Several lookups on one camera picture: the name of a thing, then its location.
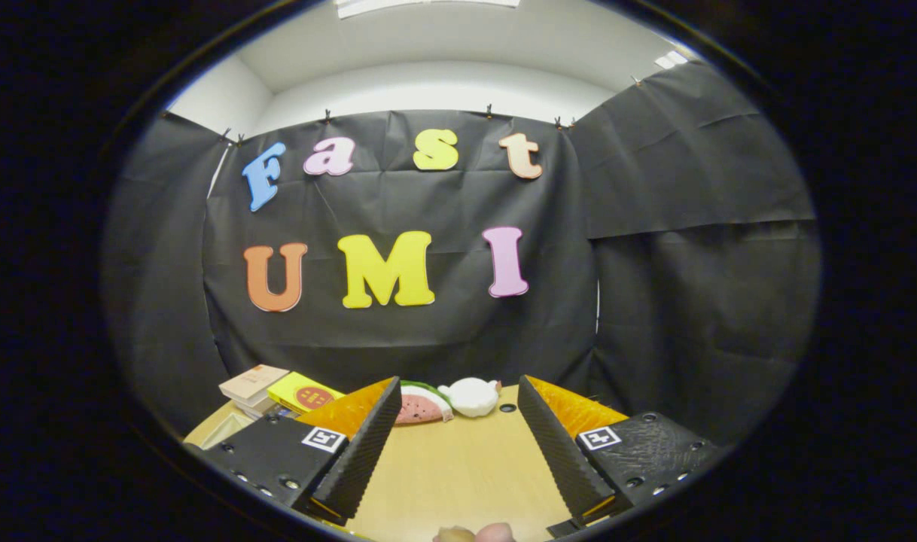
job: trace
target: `red circle on book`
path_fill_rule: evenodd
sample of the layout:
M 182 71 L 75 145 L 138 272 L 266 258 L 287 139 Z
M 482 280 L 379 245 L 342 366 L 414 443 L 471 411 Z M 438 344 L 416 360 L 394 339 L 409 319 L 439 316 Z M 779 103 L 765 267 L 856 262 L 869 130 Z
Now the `red circle on book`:
M 321 388 L 315 388 L 314 385 L 308 385 L 308 387 L 300 388 L 299 391 L 294 392 L 294 400 L 304 408 L 314 410 L 331 403 L 335 398 L 332 394 L 329 394 L 329 392 Z

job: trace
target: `ceiling light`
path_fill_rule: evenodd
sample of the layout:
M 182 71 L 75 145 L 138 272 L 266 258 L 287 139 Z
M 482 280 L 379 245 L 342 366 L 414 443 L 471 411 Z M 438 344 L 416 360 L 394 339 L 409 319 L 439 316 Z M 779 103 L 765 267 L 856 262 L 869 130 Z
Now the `ceiling light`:
M 663 69 L 670 69 L 672 66 L 676 65 L 676 62 L 673 62 L 671 59 L 666 58 L 665 56 L 655 59 L 656 64 L 660 65 Z
M 669 54 L 666 54 L 666 58 L 671 59 L 673 62 L 676 62 L 676 64 L 686 64 L 686 62 L 689 62 L 686 57 L 676 51 L 669 51 Z
M 466 4 L 487 4 L 490 6 L 507 6 L 517 8 L 520 0 L 335 0 L 338 7 L 338 18 L 351 17 L 368 13 L 368 11 L 382 10 L 408 4 L 430 4 L 438 2 L 463 2 Z

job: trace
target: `hand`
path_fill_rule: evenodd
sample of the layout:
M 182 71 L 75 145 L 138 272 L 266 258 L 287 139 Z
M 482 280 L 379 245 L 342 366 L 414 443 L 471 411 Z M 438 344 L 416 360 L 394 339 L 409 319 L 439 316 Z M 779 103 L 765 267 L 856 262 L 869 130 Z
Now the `hand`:
M 473 533 L 467 528 L 439 528 L 431 542 L 516 542 L 513 529 L 506 522 L 494 522 Z

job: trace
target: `white plush toy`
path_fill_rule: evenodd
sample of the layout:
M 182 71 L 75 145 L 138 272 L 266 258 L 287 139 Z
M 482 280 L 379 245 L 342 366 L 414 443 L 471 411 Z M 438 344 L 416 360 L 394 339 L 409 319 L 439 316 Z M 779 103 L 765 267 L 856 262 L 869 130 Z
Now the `white plush toy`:
M 452 408 L 459 414 L 475 418 L 492 412 L 499 402 L 500 385 L 495 380 L 486 382 L 481 378 L 462 378 L 452 385 L 439 385 L 438 391 L 449 398 Z

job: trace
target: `black cloth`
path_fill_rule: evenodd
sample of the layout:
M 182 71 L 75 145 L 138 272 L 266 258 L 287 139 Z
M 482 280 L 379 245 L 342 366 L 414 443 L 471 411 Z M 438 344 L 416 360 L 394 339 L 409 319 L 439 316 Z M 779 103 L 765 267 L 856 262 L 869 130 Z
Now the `black cloth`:
M 792 377 L 819 295 L 795 160 L 700 62 L 618 93 L 570 138 L 600 287 L 593 390 L 734 442 Z
M 204 203 L 225 148 L 189 120 L 154 121 L 108 207 L 101 289 L 117 363 L 136 397 L 178 434 L 227 400 L 201 270 Z
M 458 136 L 458 164 L 419 171 L 415 137 Z M 499 140 L 521 132 L 538 143 L 540 178 L 518 178 Z M 355 140 L 345 175 L 308 175 L 318 141 Z M 242 170 L 281 142 L 275 198 L 251 212 Z M 228 367 L 256 363 L 296 370 L 341 391 L 398 375 L 431 384 L 458 378 L 514 382 L 521 374 L 561 381 L 586 363 L 596 329 L 596 272 L 583 225 L 582 183 L 564 131 L 535 120 L 410 111 L 353 114 L 252 138 L 233 148 L 207 202 L 204 282 L 218 349 Z M 482 232 L 511 226 L 527 293 L 493 298 L 492 253 Z M 345 254 L 338 240 L 369 236 L 382 257 L 408 230 L 431 234 L 428 306 L 347 309 Z M 283 291 L 285 243 L 305 243 L 303 293 L 287 312 L 263 312 L 245 287 L 245 249 L 275 250 L 269 288 Z

